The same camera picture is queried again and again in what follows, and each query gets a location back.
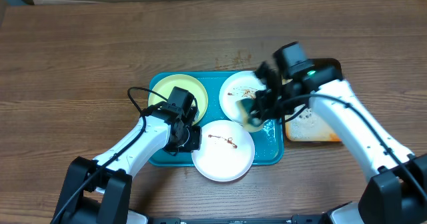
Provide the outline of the yellow green sponge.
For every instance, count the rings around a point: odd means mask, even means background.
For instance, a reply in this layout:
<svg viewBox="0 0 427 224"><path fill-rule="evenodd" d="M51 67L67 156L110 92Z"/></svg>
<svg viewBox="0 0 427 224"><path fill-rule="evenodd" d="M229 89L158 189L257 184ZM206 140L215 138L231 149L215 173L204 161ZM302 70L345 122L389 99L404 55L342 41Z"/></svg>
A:
<svg viewBox="0 0 427 224"><path fill-rule="evenodd" d="M265 109L257 99L242 99L237 102L242 117L243 128L250 132L258 132L264 127Z"/></svg>

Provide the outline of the white plate with sauce streak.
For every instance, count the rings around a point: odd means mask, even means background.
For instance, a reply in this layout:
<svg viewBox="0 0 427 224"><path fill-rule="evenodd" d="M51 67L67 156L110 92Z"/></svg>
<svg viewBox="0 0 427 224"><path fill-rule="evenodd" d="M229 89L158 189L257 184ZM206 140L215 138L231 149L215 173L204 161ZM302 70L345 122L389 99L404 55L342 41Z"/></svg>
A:
<svg viewBox="0 0 427 224"><path fill-rule="evenodd" d="M212 121L201 128L201 145L191 154L195 168L206 178L229 182L245 175L255 156L250 133L233 121Z"/></svg>

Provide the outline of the yellow plate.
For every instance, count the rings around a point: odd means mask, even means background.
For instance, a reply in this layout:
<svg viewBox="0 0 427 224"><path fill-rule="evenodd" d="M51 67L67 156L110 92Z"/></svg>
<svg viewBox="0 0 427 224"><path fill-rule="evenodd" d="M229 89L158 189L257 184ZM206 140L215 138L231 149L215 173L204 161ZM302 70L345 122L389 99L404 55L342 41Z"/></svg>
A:
<svg viewBox="0 0 427 224"><path fill-rule="evenodd" d="M173 74L165 77L154 77L149 88L152 91L168 98L174 87L179 87L189 91L197 101L198 116L193 124L201 121L208 106L208 95L205 87L195 77L185 74Z"/></svg>

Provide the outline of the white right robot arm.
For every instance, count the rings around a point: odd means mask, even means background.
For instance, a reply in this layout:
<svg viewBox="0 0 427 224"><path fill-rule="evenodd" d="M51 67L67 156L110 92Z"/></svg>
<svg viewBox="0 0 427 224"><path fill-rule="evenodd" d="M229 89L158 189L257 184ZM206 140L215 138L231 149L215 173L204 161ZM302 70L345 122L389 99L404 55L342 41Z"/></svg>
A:
<svg viewBox="0 0 427 224"><path fill-rule="evenodd" d="M358 162L367 186L359 202L323 214L294 215L292 223L423 223L426 221L426 156L415 156L373 118L344 79L336 59L262 63L256 77L266 85L251 106L264 122L307 105L341 139Z"/></svg>

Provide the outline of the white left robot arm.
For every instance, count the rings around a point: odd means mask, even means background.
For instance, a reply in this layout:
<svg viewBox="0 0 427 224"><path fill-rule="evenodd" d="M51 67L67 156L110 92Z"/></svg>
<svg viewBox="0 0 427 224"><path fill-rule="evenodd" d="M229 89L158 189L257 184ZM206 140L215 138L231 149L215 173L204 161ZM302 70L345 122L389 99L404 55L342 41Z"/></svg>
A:
<svg viewBox="0 0 427 224"><path fill-rule="evenodd" d="M70 163L52 223L149 223L146 215L129 208L133 178L160 149L192 152L200 144L199 126L141 116L111 149Z"/></svg>

